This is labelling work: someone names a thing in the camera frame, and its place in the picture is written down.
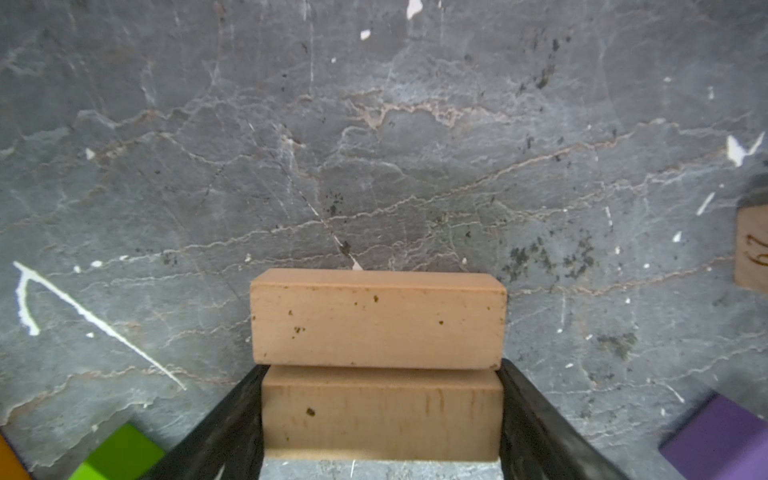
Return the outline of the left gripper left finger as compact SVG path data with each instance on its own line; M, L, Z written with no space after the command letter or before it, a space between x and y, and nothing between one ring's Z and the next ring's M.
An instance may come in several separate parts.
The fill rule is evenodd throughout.
M257 479L265 442L262 383L267 365L255 366L143 479Z

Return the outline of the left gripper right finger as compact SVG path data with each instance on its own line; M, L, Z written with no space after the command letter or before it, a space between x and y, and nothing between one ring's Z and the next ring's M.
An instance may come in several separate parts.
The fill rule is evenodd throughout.
M499 458L505 479L627 480L508 359L497 371L503 418Z

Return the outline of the green block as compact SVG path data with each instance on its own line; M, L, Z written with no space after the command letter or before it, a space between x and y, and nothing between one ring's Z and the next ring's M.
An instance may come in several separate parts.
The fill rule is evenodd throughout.
M126 423L101 443L69 479L138 479L164 456L163 449Z

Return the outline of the natural wood block 31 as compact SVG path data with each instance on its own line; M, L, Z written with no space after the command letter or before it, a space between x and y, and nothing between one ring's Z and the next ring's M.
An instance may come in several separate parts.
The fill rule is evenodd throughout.
M273 366L266 453L288 460L494 461L503 388L493 370Z

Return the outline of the natural wood block 58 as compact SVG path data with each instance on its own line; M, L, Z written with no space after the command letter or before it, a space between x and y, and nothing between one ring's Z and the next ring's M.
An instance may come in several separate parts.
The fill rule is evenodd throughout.
M495 370L507 290L480 273L272 268L250 286L256 362Z

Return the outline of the natural wood block 29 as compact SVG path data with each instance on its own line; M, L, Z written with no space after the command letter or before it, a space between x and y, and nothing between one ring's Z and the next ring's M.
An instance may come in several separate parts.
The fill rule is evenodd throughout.
M767 289L767 205L738 210L734 255L737 285L766 295Z

